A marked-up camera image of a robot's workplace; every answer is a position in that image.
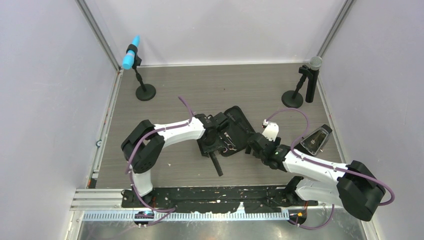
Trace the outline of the black zip tool case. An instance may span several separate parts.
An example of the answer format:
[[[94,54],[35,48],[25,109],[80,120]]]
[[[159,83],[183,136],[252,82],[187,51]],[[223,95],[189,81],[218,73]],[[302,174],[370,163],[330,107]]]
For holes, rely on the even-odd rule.
[[[227,110],[223,112],[229,121],[229,126],[227,126],[222,132],[221,132],[221,139],[223,140],[224,132],[227,132],[230,137],[232,138],[232,141],[234,142],[235,148],[237,149],[237,152],[243,151],[247,147],[247,140],[248,138],[254,134],[256,131],[250,124],[249,120],[243,113],[242,109],[234,105]],[[223,153],[223,150],[219,150],[219,154],[223,157],[229,157],[236,153]]]

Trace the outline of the black hair comb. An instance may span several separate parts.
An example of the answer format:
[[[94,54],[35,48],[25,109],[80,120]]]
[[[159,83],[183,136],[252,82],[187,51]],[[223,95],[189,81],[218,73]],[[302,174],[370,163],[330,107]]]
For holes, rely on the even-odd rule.
[[[209,156],[210,156],[210,158],[212,160],[212,163],[213,163],[213,165],[215,167],[215,170],[216,170],[218,176],[221,177],[223,175],[223,171],[222,171],[221,165],[220,165],[220,163],[218,161],[218,158],[216,157],[216,155],[215,155],[214,152],[210,152],[209,153]]]

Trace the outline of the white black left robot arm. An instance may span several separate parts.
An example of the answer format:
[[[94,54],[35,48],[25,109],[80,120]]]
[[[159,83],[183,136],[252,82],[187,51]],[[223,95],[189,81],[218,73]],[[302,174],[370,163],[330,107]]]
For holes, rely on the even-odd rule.
[[[162,150],[184,141],[195,140],[200,153],[210,157],[218,176],[224,173],[215,155],[224,148],[221,131],[228,125],[223,113],[215,116],[192,114],[188,120],[169,124],[152,124],[148,119],[141,121],[122,142],[121,150],[127,161],[134,200],[141,207],[153,202],[151,169]]]

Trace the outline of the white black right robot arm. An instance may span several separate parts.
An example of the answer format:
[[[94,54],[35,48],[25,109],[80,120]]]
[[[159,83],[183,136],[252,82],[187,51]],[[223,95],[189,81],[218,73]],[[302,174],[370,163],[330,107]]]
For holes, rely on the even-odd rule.
[[[261,133],[250,136],[247,147],[269,168],[296,175],[285,192],[291,205],[302,201],[328,203],[365,222],[382,205],[386,188],[360,161],[330,162],[269,140]]]

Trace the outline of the silver thinning scissors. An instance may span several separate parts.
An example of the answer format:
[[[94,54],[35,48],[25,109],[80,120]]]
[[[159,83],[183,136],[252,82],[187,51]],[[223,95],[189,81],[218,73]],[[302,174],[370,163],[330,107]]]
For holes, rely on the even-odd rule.
[[[222,139],[222,141],[224,145],[224,150],[222,152],[226,154],[236,153],[238,150],[236,149],[236,146],[232,138],[230,137],[230,135],[226,131],[223,134],[224,134],[224,138]]]

